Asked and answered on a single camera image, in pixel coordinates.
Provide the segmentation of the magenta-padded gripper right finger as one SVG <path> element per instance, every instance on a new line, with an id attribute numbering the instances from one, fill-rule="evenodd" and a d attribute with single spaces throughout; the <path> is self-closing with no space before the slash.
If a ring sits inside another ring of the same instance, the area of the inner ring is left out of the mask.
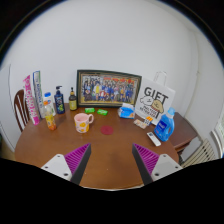
<path id="1" fill-rule="evenodd" d="M 138 144 L 132 145 L 132 154 L 135 158 L 144 185 L 182 169 L 182 167 L 169 155 L 158 155 Z"/>

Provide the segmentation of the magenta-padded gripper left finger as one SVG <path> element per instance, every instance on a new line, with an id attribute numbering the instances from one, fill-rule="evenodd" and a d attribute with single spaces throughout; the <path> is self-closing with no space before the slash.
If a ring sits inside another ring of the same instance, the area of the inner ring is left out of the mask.
<path id="1" fill-rule="evenodd" d="M 66 155 L 56 154 L 42 169 L 79 185 L 91 155 L 91 144 L 87 143 Z"/>

